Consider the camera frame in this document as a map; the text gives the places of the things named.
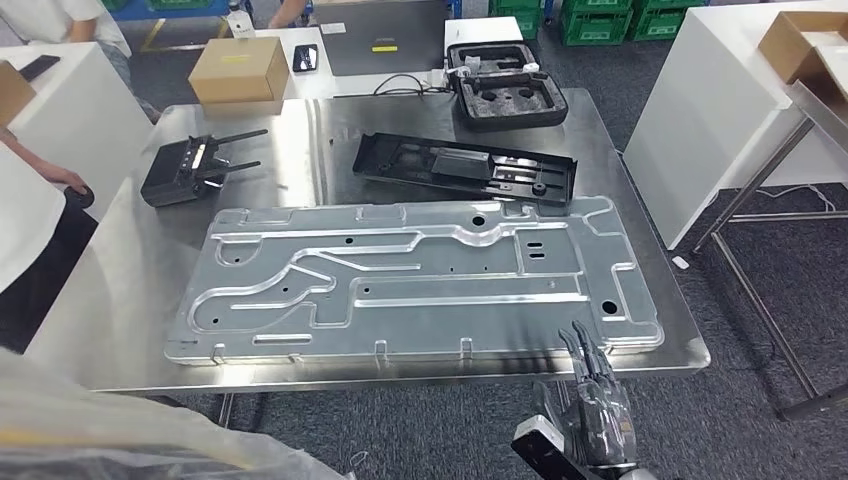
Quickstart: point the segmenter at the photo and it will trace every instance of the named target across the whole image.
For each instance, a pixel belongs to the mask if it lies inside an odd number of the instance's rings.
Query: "plastic sheet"
[[[341,480],[267,435],[142,398],[92,393],[0,349],[0,480]]]

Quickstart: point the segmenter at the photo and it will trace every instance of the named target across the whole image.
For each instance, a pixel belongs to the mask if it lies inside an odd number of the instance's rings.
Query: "green crate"
[[[489,13],[502,8],[539,8],[540,0],[489,0]]]
[[[630,8],[633,0],[563,0],[563,16],[574,12],[622,13]]]
[[[187,8],[206,8],[212,0],[147,0],[151,10],[182,10]]]
[[[110,12],[117,12],[122,8],[127,6],[128,0],[101,0],[103,2],[103,6],[106,7],[106,10]]]
[[[574,12],[563,18],[563,45],[618,45],[624,41],[633,10],[617,13]]]
[[[521,31],[521,36],[525,40],[536,38],[536,32],[539,30],[539,20],[542,18],[542,9],[539,7],[533,8],[496,8],[489,11],[489,16],[492,17],[515,17],[518,23],[518,30]]]
[[[704,0],[633,0],[633,9],[657,10],[660,8],[702,7]]]
[[[672,39],[677,36],[684,17],[685,8],[642,10],[636,15],[627,36],[636,41]]]

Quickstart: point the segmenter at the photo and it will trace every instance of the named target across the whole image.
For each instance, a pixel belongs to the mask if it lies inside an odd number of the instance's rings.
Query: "robot finger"
[[[574,365],[574,378],[577,379],[577,383],[585,381],[589,378],[589,375],[583,355],[580,353],[580,344],[571,332],[562,328],[559,329],[559,338],[565,342],[565,348],[568,349],[568,354],[571,356],[571,364]]]

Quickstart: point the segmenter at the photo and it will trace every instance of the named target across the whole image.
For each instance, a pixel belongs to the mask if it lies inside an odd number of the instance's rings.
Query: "white table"
[[[153,125],[96,43],[0,48],[16,68],[43,54],[61,60],[32,82],[36,96],[9,130],[44,160],[79,173],[96,196],[86,211],[102,220]]]
[[[289,81],[283,98],[332,98],[343,95],[368,95],[374,92],[380,83],[394,74],[352,75],[337,77],[333,75],[321,40],[321,31],[317,27],[283,28],[278,30],[257,30],[259,37],[280,37],[283,53],[289,63]],[[473,18],[445,21],[445,49],[457,43],[523,41],[518,23],[514,17]],[[318,45],[318,68],[312,72],[295,73],[291,71],[291,58],[294,47],[305,44]],[[443,70],[427,72],[404,72],[430,85],[441,85]],[[398,78],[385,88],[417,87],[411,79]]]
[[[720,189],[741,187],[803,114],[757,45],[782,10],[845,0],[690,8],[624,162],[662,240],[677,246]],[[848,182],[845,153],[811,131],[765,185]]]

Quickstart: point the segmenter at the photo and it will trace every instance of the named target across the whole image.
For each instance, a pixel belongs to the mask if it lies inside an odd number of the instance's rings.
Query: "person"
[[[0,127],[0,346],[23,352],[59,295],[97,221],[50,185],[88,190]]]
[[[130,92],[130,47],[118,24],[100,0],[2,0],[0,17],[30,44],[94,42],[118,72]],[[160,113],[149,102],[136,97],[151,122]]]
[[[297,20],[306,9],[308,0],[285,0],[280,2],[277,13],[271,17],[268,28],[286,28]]]

